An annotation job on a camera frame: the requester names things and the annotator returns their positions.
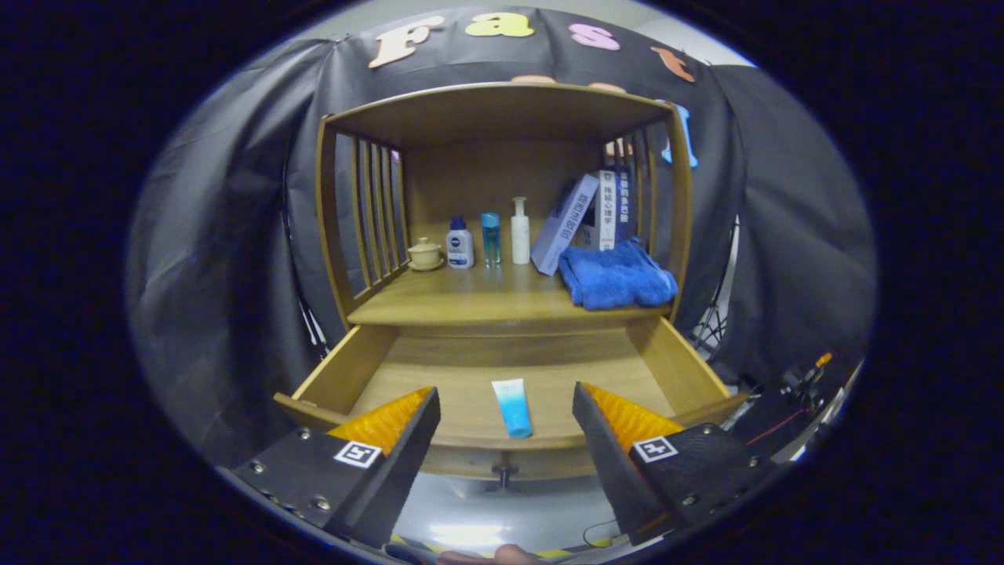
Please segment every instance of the yellow black tape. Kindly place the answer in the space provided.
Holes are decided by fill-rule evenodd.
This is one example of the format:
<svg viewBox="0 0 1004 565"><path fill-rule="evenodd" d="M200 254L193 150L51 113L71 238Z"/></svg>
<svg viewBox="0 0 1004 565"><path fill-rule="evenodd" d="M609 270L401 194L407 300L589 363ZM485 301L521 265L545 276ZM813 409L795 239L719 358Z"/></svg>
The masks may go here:
<svg viewBox="0 0 1004 565"><path fill-rule="evenodd" d="M392 534L391 535L391 541L393 543L396 543L396 544L401 544L401 545L405 545L405 546L409 546L409 547L414 547L415 549L421 549L423 551L431 551L433 553L443 553L444 551L452 551L448 547L443 547L443 546L434 545L434 544L427 544L427 543L424 543L424 542L420 542L418 540L413 540L413 539L410 539L410 538L405 538L405 537L399 536L398 534ZM597 540L595 542L592 542L591 544L582 544L582 545L577 545L577 546L574 546L574 547L568 547L568 548L564 548L564 549L554 549L554 550L550 550L550 551L536 551L536 552L531 552L531 553L533 553L533 555L536 555L537 557L539 557L541 559L555 559L557 557L567 557L569 555L575 555L576 553L582 553L583 551L588 551L590 549L596 549L596 548L600 548L600 547L610 547L610 545L612 545L612 544L613 544L613 540L611 538L606 538L606 539L603 539L603 540ZM475 552L471 552L471 553L476 553L476 554L480 555L481 557L494 557L495 556L494 553L483 552L483 551L475 551Z"/></svg>

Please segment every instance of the white lotion bottle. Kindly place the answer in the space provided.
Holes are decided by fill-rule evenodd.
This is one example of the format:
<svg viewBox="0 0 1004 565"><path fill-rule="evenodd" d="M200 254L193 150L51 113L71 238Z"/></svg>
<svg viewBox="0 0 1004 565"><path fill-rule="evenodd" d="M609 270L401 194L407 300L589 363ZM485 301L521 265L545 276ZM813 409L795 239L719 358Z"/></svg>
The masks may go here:
<svg viewBox="0 0 1004 565"><path fill-rule="evenodd" d="M530 262L530 218L523 213L525 196L512 199L516 203L516 215L512 217L512 263Z"/></svg>
<svg viewBox="0 0 1004 565"><path fill-rule="evenodd" d="M462 216L454 216L450 220L450 232L446 234L446 259L453 268L474 266L474 239L467 231Z"/></svg>

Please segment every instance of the ceramic cup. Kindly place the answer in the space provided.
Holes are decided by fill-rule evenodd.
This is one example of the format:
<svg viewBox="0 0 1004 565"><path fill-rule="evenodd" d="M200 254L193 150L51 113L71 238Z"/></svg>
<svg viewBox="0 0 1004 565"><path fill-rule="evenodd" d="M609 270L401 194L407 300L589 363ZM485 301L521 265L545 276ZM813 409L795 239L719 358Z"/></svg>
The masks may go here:
<svg viewBox="0 0 1004 565"><path fill-rule="evenodd" d="M443 245L430 243L428 237L419 237L418 245L408 248L408 254L412 257L412 263L421 268L435 266L440 260L440 249Z"/></svg>

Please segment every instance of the saucer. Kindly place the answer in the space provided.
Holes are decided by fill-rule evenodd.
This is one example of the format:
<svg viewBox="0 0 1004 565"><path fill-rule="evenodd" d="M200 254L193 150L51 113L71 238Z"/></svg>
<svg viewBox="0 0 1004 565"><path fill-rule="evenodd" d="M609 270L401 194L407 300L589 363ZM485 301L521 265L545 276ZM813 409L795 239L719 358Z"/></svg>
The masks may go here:
<svg viewBox="0 0 1004 565"><path fill-rule="evenodd" d="M415 264L414 261L408 263L408 266L412 267L413 270L433 270L433 269L439 268L440 265L442 265L442 264L443 264L443 257L440 257L439 262L437 262L436 264L431 265L431 266L418 266L418 265Z"/></svg>

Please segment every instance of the blue bottle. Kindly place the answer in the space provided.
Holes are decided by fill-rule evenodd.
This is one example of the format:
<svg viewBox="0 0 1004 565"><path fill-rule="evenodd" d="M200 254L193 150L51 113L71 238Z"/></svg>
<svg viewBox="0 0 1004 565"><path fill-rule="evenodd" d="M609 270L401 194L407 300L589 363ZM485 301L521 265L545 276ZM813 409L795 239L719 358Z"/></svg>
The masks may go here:
<svg viewBox="0 0 1004 565"><path fill-rule="evenodd" d="M502 264L502 250L499 248L499 215L486 212L481 214L481 231L484 234L485 264Z"/></svg>

